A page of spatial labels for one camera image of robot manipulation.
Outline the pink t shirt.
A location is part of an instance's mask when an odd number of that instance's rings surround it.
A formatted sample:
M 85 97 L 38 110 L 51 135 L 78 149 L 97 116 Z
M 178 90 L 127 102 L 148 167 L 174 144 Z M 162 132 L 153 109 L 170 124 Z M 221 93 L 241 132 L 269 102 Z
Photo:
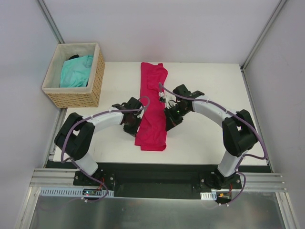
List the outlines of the pink t shirt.
M 142 151 L 163 151 L 166 149 L 167 132 L 164 114 L 164 103 L 160 102 L 159 83 L 164 84 L 168 72 L 162 63 L 157 65 L 141 63 L 140 97 L 148 97 L 149 102 L 143 99 L 142 104 L 148 105 L 135 139 L 135 145 Z

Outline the wicker basket with liner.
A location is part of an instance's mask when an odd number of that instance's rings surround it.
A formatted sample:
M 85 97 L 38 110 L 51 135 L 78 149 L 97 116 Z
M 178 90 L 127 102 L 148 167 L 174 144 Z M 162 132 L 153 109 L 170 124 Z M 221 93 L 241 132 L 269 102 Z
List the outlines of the wicker basket with liner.
M 93 56 L 87 86 L 60 87 L 63 64 L 74 55 Z M 42 90 L 58 108 L 97 107 L 100 101 L 104 70 L 105 61 L 98 43 L 58 44 L 46 72 Z

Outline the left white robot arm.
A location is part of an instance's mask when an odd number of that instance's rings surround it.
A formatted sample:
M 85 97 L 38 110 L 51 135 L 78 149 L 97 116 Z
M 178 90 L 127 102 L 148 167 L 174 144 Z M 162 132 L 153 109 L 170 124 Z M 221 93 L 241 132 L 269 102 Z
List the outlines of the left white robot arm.
M 125 132 L 136 136 L 142 121 L 141 114 L 149 103 L 148 100 L 147 105 L 143 105 L 140 99 L 131 97 L 128 102 L 114 104 L 107 111 L 97 114 L 69 114 L 54 139 L 61 150 L 61 162 L 74 162 L 78 169 L 85 172 L 84 180 L 91 186 L 97 185 L 101 175 L 98 164 L 89 153 L 93 135 L 108 127 L 122 125 Z

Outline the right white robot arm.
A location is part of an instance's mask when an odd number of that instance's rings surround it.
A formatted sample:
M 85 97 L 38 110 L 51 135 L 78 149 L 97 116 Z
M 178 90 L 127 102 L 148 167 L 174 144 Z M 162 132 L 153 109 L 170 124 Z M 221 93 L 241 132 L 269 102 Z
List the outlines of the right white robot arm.
M 183 122 L 189 112 L 201 114 L 222 128 L 224 156 L 217 169 L 204 179 L 209 188 L 220 190 L 226 188 L 234 179 L 242 156 L 258 142 L 257 132 L 250 113 L 247 110 L 230 111 L 208 97 L 201 91 L 191 92 L 184 84 L 177 86 L 171 94 L 175 99 L 164 94 L 161 85 L 160 102 L 165 103 L 164 114 L 166 131 Z

